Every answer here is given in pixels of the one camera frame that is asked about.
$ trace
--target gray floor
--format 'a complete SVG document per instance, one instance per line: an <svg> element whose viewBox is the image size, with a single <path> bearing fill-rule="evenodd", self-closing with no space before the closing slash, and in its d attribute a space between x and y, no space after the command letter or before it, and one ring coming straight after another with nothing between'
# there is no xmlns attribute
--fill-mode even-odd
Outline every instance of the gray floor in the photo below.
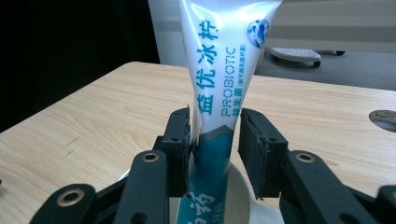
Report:
<svg viewBox="0 0 396 224"><path fill-rule="evenodd" d="M316 50L321 65L284 60L273 62L269 49L255 74L337 85L396 91L396 53L346 52L337 56L335 51Z"/></svg>

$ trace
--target screw hole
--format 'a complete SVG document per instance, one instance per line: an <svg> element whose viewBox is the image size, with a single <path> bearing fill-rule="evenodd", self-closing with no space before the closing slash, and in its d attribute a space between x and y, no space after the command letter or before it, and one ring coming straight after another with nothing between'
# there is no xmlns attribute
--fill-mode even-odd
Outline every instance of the screw hole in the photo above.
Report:
<svg viewBox="0 0 396 224"><path fill-rule="evenodd" d="M343 213L340 215L340 219L346 224L360 224L360 222L350 214Z"/></svg>
<svg viewBox="0 0 396 224"><path fill-rule="evenodd" d="M145 224L149 216L144 212L137 212L131 218L131 224Z"/></svg>
<svg viewBox="0 0 396 224"><path fill-rule="evenodd" d="M143 161L152 162L158 160L158 158L160 156L157 153L149 153L143 156Z"/></svg>
<svg viewBox="0 0 396 224"><path fill-rule="evenodd" d="M61 207L67 207L78 203L84 197L84 191L82 189L69 189L59 195L56 203Z"/></svg>
<svg viewBox="0 0 396 224"><path fill-rule="evenodd" d="M303 161L303 162L313 162L315 158L312 156L305 154L305 153L300 153L296 155L297 160Z"/></svg>

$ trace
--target black curtain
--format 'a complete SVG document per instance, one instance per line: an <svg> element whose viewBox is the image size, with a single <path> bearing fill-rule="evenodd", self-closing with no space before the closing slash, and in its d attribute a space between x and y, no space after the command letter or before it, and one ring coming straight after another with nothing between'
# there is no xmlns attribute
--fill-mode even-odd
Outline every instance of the black curtain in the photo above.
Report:
<svg viewBox="0 0 396 224"><path fill-rule="evenodd" d="M147 0L1 5L0 132L125 63L160 62Z"/></svg>

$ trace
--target wooden table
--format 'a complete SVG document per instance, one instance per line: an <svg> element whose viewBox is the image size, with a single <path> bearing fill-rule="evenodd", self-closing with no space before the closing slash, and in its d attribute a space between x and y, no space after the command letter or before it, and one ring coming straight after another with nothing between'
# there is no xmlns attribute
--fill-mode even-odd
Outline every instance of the wooden table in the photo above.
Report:
<svg viewBox="0 0 396 224"><path fill-rule="evenodd" d="M116 182L192 99L186 68L128 63L0 133L0 222L28 223L66 185ZM244 107L271 120L291 150L318 154L346 185L374 196L396 184L396 133L368 117L396 110L396 92L255 76ZM238 135L232 161L244 173Z"/></svg>

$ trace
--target white wall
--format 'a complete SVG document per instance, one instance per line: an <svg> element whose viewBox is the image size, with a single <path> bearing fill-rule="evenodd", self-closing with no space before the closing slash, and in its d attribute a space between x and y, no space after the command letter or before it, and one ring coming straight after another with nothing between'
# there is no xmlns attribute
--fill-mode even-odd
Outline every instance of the white wall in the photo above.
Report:
<svg viewBox="0 0 396 224"><path fill-rule="evenodd" d="M186 66L178 0L148 2L161 63ZM396 52L396 0L284 0L266 47Z"/></svg>

